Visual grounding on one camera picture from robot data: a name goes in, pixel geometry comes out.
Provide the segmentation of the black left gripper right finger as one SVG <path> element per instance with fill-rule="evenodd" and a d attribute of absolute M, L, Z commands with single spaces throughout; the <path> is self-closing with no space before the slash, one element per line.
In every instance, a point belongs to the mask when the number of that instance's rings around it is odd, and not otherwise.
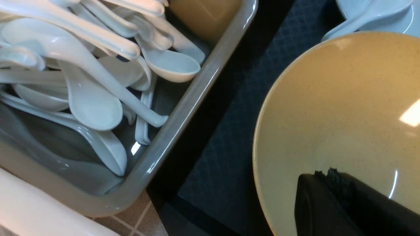
<path fill-rule="evenodd" d="M 345 217 L 365 236 L 418 236 L 419 214 L 336 169 L 318 177 L 337 201 Z"/>

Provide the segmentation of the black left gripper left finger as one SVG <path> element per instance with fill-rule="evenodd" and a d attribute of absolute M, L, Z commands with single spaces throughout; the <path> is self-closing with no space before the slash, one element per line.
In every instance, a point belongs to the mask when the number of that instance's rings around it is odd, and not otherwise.
<path fill-rule="evenodd" d="M 298 236 L 363 236 L 320 176 L 298 177 L 294 219 Z"/>

